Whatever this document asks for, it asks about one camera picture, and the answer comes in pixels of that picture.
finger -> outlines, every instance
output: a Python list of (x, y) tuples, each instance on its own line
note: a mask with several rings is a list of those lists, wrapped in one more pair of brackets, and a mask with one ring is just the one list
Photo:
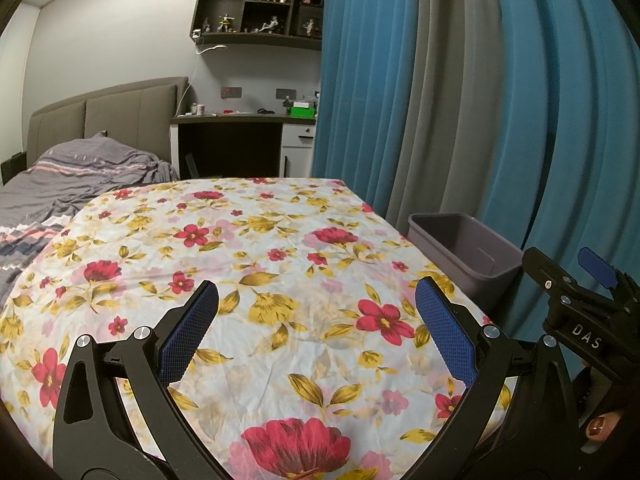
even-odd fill
[(622, 411), (604, 413), (594, 418), (587, 426), (587, 438), (594, 442), (604, 442), (622, 416)]

upholstered headboard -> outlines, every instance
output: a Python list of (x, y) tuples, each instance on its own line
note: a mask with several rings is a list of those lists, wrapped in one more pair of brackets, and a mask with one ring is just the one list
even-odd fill
[(28, 166), (60, 142), (92, 137), (102, 130), (118, 142), (171, 161), (169, 120), (187, 83), (186, 77), (139, 81), (71, 97), (35, 111), (27, 136)]

white wall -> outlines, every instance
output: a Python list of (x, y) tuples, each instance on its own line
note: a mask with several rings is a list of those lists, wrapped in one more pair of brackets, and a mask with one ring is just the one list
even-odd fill
[(0, 36), (0, 161), (22, 151), (22, 83), (39, 11), (20, 4)]
[[(31, 114), (77, 94), (144, 79), (191, 78), (208, 110), (282, 111), (276, 88), (319, 89), (319, 52), (230, 45), (195, 55), (190, 38), (196, 0), (54, 0), (36, 23), (24, 81), (23, 132)], [(222, 100), (221, 86), (242, 99)]]

trash can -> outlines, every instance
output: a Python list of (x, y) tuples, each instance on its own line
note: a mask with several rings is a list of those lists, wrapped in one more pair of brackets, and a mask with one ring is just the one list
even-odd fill
[(409, 216), (409, 241), (486, 314), (522, 266), (522, 251), (462, 213)]

textured blue pad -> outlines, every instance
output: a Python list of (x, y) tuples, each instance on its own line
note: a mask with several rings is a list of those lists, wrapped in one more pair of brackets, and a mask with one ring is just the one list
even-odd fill
[(578, 263), (604, 288), (616, 288), (618, 286), (615, 269), (590, 248), (583, 247), (580, 249)]
[(210, 284), (193, 300), (159, 352), (158, 378), (163, 387), (182, 379), (202, 338), (218, 312), (218, 290)]
[(451, 375), (471, 387), (478, 373), (474, 346), (427, 280), (420, 280), (415, 288), (415, 307)]

